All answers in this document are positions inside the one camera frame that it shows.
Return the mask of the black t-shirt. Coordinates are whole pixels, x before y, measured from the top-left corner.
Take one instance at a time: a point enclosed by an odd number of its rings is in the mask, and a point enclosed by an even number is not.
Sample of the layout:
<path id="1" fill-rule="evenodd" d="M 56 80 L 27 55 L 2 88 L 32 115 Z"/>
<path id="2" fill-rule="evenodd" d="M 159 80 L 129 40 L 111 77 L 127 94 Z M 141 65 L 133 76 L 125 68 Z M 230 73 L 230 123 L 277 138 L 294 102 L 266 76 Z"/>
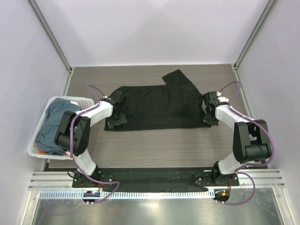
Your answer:
<path id="1" fill-rule="evenodd" d="M 163 76 L 164 85 L 121 86 L 125 100 L 121 112 L 127 123 L 106 131 L 139 131 L 177 128 L 208 128 L 204 122 L 203 95 L 179 69 Z"/>

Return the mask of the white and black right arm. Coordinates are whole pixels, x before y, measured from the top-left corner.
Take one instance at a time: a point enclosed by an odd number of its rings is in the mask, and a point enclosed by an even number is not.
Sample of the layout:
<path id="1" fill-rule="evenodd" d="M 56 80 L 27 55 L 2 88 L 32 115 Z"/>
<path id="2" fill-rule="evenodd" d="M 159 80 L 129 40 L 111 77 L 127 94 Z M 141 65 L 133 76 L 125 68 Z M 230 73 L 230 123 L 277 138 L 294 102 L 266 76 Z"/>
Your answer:
<path id="1" fill-rule="evenodd" d="M 239 170 L 249 166 L 264 167 L 274 158 L 274 141 L 265 120 L 255 120 L 228 104 L 206 105 L 204 121 L 216 126 L 224 122 L 233 130 L 232 153 L 216 162 L 210 175 L 214 185 L 225 185 Z"/>

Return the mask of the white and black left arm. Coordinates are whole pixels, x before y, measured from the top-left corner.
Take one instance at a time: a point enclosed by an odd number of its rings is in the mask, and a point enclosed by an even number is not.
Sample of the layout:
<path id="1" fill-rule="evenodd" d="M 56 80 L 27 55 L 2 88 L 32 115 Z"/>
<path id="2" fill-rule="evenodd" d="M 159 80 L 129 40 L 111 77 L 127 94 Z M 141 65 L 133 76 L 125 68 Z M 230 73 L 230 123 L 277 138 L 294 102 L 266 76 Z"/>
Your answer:
<path id="1" fill-rule="evenodd" d="M 108 119 L 112 128 L 126 124 L 126 116 L 121 110 L 124 101 L 124 97 L 104 97 L 85 110 L 66 111 L 62 115 L 54 143 L 74 161 L 89 187 L 100 182 L 98 166 L 88 152 L 90 128 L 103 119 Z"/>

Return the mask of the white plastic laundry basket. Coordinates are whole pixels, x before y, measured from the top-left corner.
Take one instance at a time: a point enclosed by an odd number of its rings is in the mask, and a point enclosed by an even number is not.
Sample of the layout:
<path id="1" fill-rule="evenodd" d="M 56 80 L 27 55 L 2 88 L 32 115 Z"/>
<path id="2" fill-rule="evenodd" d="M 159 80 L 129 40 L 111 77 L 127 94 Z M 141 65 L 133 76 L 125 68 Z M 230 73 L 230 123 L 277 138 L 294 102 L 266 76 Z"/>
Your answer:
<path id="1" fill-rule="evenodd" d="M 80 111 L 94 105 L 94 101 L 84 97 L 59 96 L 48 100 L 35 129 L 28 154 L 32 157 L 66 160 L 70 157 L 54 143 L 63 113 Z"/>

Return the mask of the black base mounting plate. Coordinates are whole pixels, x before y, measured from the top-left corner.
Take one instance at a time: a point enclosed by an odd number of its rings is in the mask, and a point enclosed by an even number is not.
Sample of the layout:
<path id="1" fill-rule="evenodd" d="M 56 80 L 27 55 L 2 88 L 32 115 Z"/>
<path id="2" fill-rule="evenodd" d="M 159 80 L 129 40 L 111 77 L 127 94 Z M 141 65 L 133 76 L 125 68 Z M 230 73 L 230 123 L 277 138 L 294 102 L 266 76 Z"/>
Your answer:
<path id="1" fill-rule="evenodd" d="M 199 192 L 206 187 L 237 187 L 236 174 L 221 175 L 212 167 L 101 168 L 101 182 L 118 181 L 118 192 L 180 193 Z"/>

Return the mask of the grey-blue t-shirt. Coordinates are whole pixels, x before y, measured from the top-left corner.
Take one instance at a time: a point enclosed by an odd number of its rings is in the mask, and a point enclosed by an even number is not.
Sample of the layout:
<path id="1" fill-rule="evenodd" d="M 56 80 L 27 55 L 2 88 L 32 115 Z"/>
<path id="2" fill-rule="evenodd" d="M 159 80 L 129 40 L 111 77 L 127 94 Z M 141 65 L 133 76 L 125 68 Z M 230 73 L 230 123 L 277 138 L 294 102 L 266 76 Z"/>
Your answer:
<path id="1" fill-rule="evenodd" d="M 35 139 L 38 150 L 65 154 L 65 151 L 54 143 L 56 132 L 64 112 L 76 112 L 80 110 L 81 107 L 77 103 L 62 98 L 55 98 L 45 111 L 44 125 L 37 133 Z"/>

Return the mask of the orange garment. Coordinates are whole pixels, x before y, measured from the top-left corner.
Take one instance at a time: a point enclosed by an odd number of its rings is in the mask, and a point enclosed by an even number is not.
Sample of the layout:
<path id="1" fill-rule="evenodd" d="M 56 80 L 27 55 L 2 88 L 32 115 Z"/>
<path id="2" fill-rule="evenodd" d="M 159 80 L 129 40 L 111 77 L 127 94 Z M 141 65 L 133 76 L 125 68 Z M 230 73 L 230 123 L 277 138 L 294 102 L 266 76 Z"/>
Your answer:
<path id="1" fill-rule="evenodd" d="M 47 155 L 47 156 L 69 157 L 68 154 L 62 154 L 61 152 L 42 152 L 42 151 L 40 151 L 39 154 Z"/>

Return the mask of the aluminium front rail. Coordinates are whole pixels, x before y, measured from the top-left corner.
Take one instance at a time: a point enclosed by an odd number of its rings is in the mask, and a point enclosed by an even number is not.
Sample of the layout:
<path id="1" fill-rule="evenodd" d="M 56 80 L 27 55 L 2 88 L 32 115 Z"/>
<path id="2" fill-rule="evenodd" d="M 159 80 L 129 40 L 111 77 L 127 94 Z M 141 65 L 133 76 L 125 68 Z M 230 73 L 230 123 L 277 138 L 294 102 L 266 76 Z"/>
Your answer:
<path id="1" fill-rule="evenodd" d="M 242 170 L 252 177 L 257 188 L 284 188 L 278 169 Z M 28 190 L 71 190 L 73 180 L 67 172 L 34 172 Z"/>

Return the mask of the right aluminium frame post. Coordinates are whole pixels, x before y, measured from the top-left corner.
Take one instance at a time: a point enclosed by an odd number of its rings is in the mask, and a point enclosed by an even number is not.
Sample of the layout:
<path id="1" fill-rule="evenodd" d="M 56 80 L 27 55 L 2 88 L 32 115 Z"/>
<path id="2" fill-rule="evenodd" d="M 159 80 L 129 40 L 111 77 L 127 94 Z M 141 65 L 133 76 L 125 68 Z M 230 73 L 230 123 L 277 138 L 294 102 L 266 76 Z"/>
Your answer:
<path id="1" fill-rule="evenodd" d="M 236 62 L 232 64 L 233 70 L 238 70 L 239 66 L 241 65 L 242 61 L 244 60 L 247 52 L 249 51 L 251 45 L 255 41 L 257 35 L 259 34 L 260 30 L 262 29 L 263 25 L 265 24 L 267 18 L 269 17 L 270 13 L 272 12 L 273 8 L 277 4 L 277 0 L 268 0 L 266 5 L 263 8 L 257 22 L 255 23 L 254 28 L 252 29 L 246 43 L 244 44 Z"/>

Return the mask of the aluminium frame post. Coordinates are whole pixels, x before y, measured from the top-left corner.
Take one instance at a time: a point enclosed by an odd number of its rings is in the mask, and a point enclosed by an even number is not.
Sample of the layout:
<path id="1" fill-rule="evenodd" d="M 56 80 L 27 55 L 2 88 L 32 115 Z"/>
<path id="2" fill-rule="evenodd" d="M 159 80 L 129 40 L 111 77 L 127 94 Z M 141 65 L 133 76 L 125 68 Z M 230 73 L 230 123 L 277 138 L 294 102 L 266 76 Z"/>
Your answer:
<path id="1" fill-rule="evenodd" d="M 58 41 L 56 40 L 46 18 L 44 17 L 40 7 L 38 6 L 37 2 L 35 0 L 27 0 L 27 3 L 31 7 L 34 15 L 36 16 L 37 20 L 39 21 L 42 29 L 44 30 L 46 36 L 48 37 L 49 41 L 51 42 L 54 50 L 56 51 L 58 57 L 62 61 L 64 67 L 70 74 L 72 72 L 72 67 L 70 66 L 65 54 L 63 53 L 63 50 L 61 49 Z"/>
<path id="2" fill-rule="evenodd" d="M 247 52 L 249 51 L 251 45 L 255 41 L 257 35 L 259 34 L 260 30 L 262 29 L 263 25 L 265 24 L 267 18 L 269 17 L 270 13 L 272 12 L 273 8 L 277 4 L 277 0 L 268 0 L 266 5 L 263 8 L 257 22 L 255 23 L 254 28 L 252 29 L 246 43 L 244 44 L 236 62 L 232 64 L 233 70 L 238 70 L 239 66 L 241 65 L 242 61 L 244 60 Z"/>

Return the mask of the left aluminium frame post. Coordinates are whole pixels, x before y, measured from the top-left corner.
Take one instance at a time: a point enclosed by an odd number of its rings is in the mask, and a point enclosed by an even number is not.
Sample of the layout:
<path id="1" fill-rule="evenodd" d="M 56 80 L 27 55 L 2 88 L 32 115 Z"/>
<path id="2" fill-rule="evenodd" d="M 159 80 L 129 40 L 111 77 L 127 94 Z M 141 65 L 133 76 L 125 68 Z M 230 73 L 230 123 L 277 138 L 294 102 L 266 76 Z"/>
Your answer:
<path id="1" fill-rule="evenodd" d="M 58 57 L 62 61 L 64 67 L 70 74 L 72 72 L 72 67 L 70 66 L 65 54 L 63 53 L 63 50 L 61 49 L 58 41 L 56 40 L 46 18 L 44 17 L 40 7 L 38 6 L 37 2 L 35 0 L 27 0 L 27 3 L 31 7 L 34 15 L 36 16 L 37 20 L 39 21 L 42 29 L 44 30 L 46 36 L 48 37 L 49 41 L 51 42 L 54 50 L 56 51 Z"/>

